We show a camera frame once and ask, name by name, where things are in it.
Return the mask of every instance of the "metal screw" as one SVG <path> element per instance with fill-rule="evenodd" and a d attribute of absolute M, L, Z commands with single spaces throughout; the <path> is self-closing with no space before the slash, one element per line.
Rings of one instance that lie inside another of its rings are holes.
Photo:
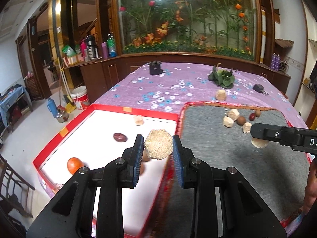
<path fill-rule="evenodd" d="M 194 164 L 194 165 L 199 165 L 201 163 L 201 160 L 199 158 L 193 158 L 191 160 L 191 162 Z"/>
<path fill-rule="evenodd" d="M 228 168 L 228 172 L 231 173 L 231 174 L 236 174 L 237 171 L 238 171 L 238 170 L 237 170 L 235 167 L 230 166 L 230 167 Z"/>
<path fill-rule="evenodd" d="M 122 165 L 123 163 L 124 163 L 124 159 L 123 158 L 119 157 L 119 158 L 116 159 L 116 164 L 117 165 Z"/>
<path fill-rule="evenodd" d="M 79 173 L 83 175 L 83 174 L 88 172 L 88 169 L 89 168 L 87 166 L 83 166 L 83 167 L 79 168 Z"/>

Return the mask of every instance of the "black gripper frame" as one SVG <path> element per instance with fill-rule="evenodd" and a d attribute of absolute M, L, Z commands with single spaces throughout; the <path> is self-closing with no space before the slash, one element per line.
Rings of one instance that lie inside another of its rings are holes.
<path fill-rule="evenodd" d="M 194 188 L 191 238 L 218 237 L 215 187 L 220 194 L 223 238 L 287 237 L 279 220 L 236 168 L 210 167 L 194 159 L 178 135 L 173 140 L 183 163 L 183 188 Z"/>
<path fill-rule="evenodd" d="M 137 135 L 134 146 L 125 149 L 120 160 L 104 168 L 77 170 L 34 220 L 26 238 L 91 238 L 97 187 L 96 238 L 124 238 L 121 189 L 134 188 L 133 166 L 138 153 L 142 158 L 143 146 L 143 136 Z"/>

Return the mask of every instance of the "human hand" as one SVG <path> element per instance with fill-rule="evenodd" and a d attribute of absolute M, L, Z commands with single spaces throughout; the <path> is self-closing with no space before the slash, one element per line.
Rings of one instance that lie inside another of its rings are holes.
<path fill-rule="evenodd" d="M 309 167 L 309 174 L 307 178 L 307 185 L 305 188 L 305 197 L 304 197 L 304 213 L 307 214 L 310 208 L 313 206 L 317 198 L 317 158 L 315 158 Z"/>

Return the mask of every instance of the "gray felt mat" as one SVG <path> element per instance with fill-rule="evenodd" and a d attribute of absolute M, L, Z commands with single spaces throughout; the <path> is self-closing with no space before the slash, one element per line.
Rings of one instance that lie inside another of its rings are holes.
<path fill-rule="evenodd" d="M 279 220 L 288 217 L 302 206 L 309 164 L 302 152 L 270 142 L 264 149 L 251 144 L 251 134 L 242 132 L 234 123 L 222 125 L 227 111 L 223 107 L 189 107 L 185 111 L 182 145 L 190 148 L 195 157 L 213 167 L 236 167 L 259 193 Z M 238 109 L 248 120 L 253 110 Z M 264 111 L 255 122 L 287 126 L 282 113 Z M 158 237 L 190 237 L 193 190 L 182 190 L 174 179 L 167 206 L 164 227 Z M 222 219 L 218 206 L 218 234 L 222 235 Z"/>

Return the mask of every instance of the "purple bottle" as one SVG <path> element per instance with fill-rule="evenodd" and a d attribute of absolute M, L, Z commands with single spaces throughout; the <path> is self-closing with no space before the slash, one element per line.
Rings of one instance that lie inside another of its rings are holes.
<path fill-rule="evenodd" d="M 274 70 L 274 69 L 275 69 L 275 62 L 276 62 L 276 59 L 277 59 L 276 54 L 275 54 L 275 53 L 273 53 L 272 60 L 271 60 L 271 65 L 270 65 L 270 68 L 271 68 L 272 70 Z"/>
<path fill-rule="evenodd" d="M 107 59 L 107 58 L 109 57 L 109 55 L 108 55 L 107 42 L 103 42 L 103 43 L 101 44 L 101 46 L 102 46 L 103 57 L 104 57 L 104 59 Z"/>
<path fill-rule="evenodd" d="M 281 58 L 280 55 L 277 55 L 276 61 L 275 61 L 275 70 L 278 71 L 278 69 L 280 68 L 280 63 L 281 63 Z"/>

